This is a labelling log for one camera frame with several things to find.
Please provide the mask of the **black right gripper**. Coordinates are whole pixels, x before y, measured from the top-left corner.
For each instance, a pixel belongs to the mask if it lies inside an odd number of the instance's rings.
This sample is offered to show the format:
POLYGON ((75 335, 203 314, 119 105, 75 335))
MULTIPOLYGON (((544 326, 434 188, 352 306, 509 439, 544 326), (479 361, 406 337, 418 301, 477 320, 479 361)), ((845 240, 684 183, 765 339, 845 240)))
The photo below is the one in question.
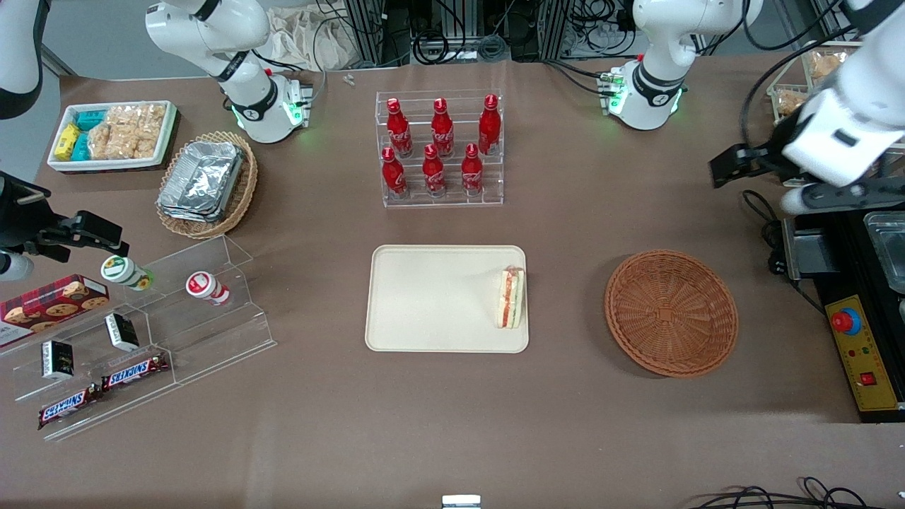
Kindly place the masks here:
POLYGON ((81 234, 69 231, 68 217, 58 215, 48 203, 49 191, 2 173, 1 245, 20 255, 70 257, 70 247, 91 247, 118 257, 129 254, 122 241, 122 227, 96 213, 81 211, 81 234))

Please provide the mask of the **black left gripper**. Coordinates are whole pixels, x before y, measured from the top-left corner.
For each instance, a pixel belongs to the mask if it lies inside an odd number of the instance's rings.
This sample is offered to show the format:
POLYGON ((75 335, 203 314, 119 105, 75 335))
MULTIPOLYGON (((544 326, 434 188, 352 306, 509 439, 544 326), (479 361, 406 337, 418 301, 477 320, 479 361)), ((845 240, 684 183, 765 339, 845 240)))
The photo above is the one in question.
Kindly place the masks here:
POLYGON ((796 136, 800 110, 780 119, 773 126, 771 135, 762 145, 752 147, 747 143, 730 146, 710 160, 711 183, 713 188, 721 188, 740 178, 749 177, 753 172, 752 163, 760 173, 773 173, 782 183, 789 180, 806 181, 804 171, 798 164, 783 155, 783 149, 796 136))

